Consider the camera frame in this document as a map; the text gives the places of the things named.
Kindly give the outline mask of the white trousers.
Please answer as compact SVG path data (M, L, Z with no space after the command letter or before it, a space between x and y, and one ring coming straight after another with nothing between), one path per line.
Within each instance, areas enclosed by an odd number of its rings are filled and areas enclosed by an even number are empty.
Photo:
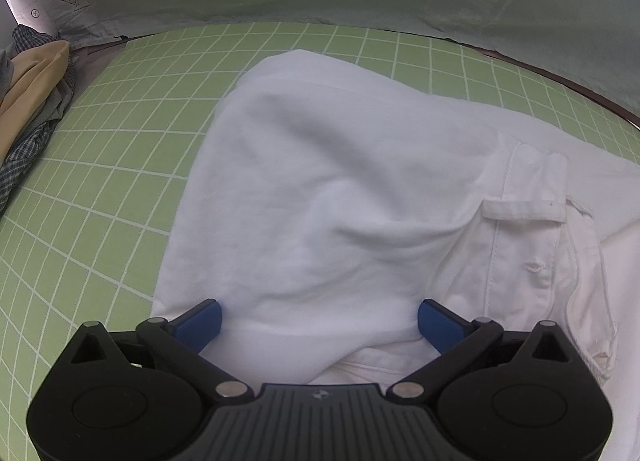
M249 385L388 386L436 353L434 299L557 322L603 386L603 455L639 455L639 168L526 114L422 94L305 51L217 107L153 296L216 299L204 355Z

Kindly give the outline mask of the green grid cutting mat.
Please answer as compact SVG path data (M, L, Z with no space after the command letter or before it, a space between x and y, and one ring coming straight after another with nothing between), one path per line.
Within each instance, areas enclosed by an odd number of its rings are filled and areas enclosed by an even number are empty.
M213 111L271 55L306 50L412 88L546 121L629 161L639 132L538 72L426 36L292 22L212 25L119 47L77 83L70 111L1 220L1 455L32 460L25 417L76 327L149 315L186 177Z

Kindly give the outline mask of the beige garment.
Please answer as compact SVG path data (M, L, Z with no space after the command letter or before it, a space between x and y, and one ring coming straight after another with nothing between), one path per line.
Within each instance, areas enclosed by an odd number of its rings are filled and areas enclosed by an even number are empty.
M12 77L1 100L1 161L21 130L63 79L68 56L70 44L54 41L32 47L10 60Z

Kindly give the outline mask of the grey knit garment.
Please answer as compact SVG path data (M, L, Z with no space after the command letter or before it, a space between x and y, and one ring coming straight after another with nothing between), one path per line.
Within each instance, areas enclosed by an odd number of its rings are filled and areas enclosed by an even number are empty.
M14 73L14 63L6 51L0 53L0 103L8 94Z

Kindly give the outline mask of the blue plaid shirt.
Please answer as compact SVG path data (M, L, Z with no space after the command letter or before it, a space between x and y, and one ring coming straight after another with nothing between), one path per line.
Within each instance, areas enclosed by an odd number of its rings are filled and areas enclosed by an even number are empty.
M12 59L21 52L54 41L65 41L33 28L19 25L12 31L12 42L3 51ZM1 209L6 210L18 186L35 165L66 114L75 94L76 71L72 58L63 79L58 82L46 101L37 109L28 124L18 134L4 161L1 161Z

